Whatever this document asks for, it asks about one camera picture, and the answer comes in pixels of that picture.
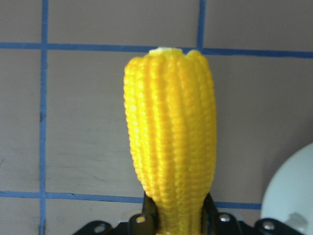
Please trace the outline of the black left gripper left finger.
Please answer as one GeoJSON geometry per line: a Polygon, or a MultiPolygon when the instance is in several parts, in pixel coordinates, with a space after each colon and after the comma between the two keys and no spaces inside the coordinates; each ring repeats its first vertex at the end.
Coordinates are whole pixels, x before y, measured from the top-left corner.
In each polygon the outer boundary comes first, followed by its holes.
{"type": "Polygon", "coordinates": [[[155,235],[157,227],[156,205],[151,198],[144,195],[141,213],[132,215],[128,221],[119,222],[116,227],[105,221],[92,221],[74,235],[155,235]]]}

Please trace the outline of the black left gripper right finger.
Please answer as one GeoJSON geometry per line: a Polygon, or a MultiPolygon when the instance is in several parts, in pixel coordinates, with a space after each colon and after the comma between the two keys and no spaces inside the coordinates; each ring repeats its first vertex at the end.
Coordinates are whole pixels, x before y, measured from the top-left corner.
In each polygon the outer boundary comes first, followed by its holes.
{"type": "Polygon", "coordinates": [[[203,202],[201,217],[203,235],[301,235],[296,229],[272,218],[260,219],[250,226],[230,213],[218,212],[210,194],[203,202]]]}

